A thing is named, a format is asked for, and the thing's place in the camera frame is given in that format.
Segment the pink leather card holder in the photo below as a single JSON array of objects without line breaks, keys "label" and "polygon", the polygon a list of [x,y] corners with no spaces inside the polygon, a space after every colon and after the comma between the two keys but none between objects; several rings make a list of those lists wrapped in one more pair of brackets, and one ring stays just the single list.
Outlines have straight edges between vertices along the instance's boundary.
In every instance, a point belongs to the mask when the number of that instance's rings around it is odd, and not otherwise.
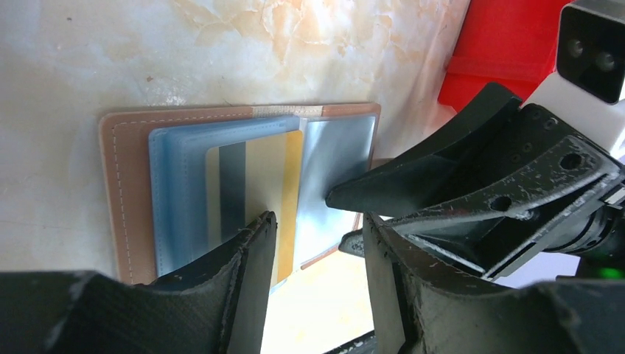
[{"label": "pink leather card holder", "polygon": [[148,136],[156,128],[295,114],[333,120],[360,114],[380,117],[377,103],[248,105],[126,109],[105,115],[99,141],[119,279],[149,284],[156,275]]}]

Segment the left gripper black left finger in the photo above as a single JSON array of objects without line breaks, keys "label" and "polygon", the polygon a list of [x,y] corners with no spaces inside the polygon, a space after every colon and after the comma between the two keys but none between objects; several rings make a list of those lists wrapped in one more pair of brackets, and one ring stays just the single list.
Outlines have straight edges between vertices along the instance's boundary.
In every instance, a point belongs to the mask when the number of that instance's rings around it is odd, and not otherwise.
[{"label": "left gripper black left finger", "polygon": [[95,271],[1,274],[3,353],[258,353],[277,221],[145,285]]}]

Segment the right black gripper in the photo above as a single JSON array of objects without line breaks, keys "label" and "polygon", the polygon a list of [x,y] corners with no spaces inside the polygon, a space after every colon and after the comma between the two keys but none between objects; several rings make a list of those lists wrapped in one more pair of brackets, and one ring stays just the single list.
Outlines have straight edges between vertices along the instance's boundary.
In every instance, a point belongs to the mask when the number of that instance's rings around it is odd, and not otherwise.
[{"label": "right black gripper", "polygon": [[[541,251],[618,262],[624,166],[547,109],[521,102],[486,84],[425,140],[333,187],[326,205],[376,213],[409,243],[489,281]],[[452,207],[446,215],[409,215],[441,197]]]}]

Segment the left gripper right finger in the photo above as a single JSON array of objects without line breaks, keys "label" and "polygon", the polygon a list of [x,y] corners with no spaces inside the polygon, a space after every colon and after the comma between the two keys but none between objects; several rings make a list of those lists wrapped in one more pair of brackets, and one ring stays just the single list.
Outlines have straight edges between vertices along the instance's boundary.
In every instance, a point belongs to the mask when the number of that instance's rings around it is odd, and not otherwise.
[{"label": "left gripper right finger", "polygon": [[363,218],[379,353],[622,353],[624,282],[514,289],[471,276]]}]

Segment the red plastic bin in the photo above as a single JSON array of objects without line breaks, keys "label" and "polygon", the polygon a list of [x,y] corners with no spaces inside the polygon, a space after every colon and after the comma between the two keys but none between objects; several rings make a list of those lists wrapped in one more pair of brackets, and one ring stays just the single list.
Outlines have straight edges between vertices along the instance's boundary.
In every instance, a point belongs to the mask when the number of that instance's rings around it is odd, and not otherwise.
[{"label": "red plastic bin", "polygon": [[472,0],[438,101],[460,111],[487,84],[526,100],[556,66],[565,0]]}]

